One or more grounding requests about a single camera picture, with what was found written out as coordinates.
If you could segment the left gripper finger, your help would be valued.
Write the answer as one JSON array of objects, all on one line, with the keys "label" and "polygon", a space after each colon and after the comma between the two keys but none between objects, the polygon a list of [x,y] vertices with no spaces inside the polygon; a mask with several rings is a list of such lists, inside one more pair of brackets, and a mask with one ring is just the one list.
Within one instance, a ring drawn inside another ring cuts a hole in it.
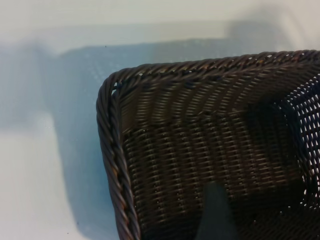
[{"label": "left gripper finger", "polygon": [[216,182],[204,187],[204,206],[197,240],[236,240],[238,232],[225,189]]}]

